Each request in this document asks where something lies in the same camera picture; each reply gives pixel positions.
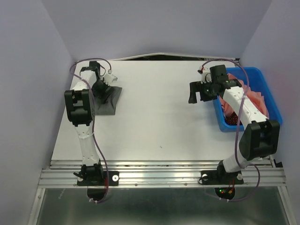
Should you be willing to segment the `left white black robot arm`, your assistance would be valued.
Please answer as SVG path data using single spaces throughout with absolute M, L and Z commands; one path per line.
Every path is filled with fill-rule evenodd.
M 75 172 L 79 186 L 109 186 L 109 172 L 107 165 L 103 169 L 99 146 L 95 141 L 95 103 L 92 86 L 100 80 L 101 65 L 97 61 L 89 62 L 87 67 L 82 67 L 76 85 L 65 91 L 65 105 L 67 118 L 75 127 L 79 138 L 82 166 Z

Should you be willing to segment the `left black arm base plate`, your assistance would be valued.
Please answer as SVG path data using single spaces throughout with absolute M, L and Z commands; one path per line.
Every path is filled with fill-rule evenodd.
M 87 187 L 87 186 L 118 186 L 119 185 L 119 172 L 109 171 L 109 177 L 107 177 L 106 171 L 102 175 L 89 175 L 86 179 L 78 178 L 77 186 Z

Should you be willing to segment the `grey pleated skirt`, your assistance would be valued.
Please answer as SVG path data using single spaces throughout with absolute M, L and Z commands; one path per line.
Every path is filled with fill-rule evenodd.
M 121 92 L 121 87 L 113 86 L 108 93 L 102 95 L 97 94 L 95 97 L 96 115 L 115 115 Z

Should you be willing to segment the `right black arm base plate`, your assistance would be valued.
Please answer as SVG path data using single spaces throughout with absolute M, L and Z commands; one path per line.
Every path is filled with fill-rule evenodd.
M 217 170 L 204 170 L 201 171 L 198 183 L 201 185 L 242 185 L 244 180 L 241 171 L 220 173 Z

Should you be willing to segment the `red polka dot skirt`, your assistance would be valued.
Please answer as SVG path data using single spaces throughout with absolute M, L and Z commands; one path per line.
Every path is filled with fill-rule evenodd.
M 229 126 L 236 126 L 238 122 L 237 114 L 233 112 L 230 116 L 225 116 L 225 122 Z

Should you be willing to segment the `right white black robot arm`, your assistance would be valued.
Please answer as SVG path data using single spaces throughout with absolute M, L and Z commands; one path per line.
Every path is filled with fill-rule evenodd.
M 280 124 L 270 120 L 257 109 L 246 94 L 246 88 L 238 79 L 231 79 L 225 65 L 199 69 L 201 80 L 190 83 L 190 104 L 197 103 L 196 94 L 203 102 L 221 97 L 238 116 L 244 127 L 240 141 L 235 142 L 234 153 L 220 161 L 215 170 L 201 171 L 202 185 L 243 184 L 241 170 L 253 160 L 276 153 Z

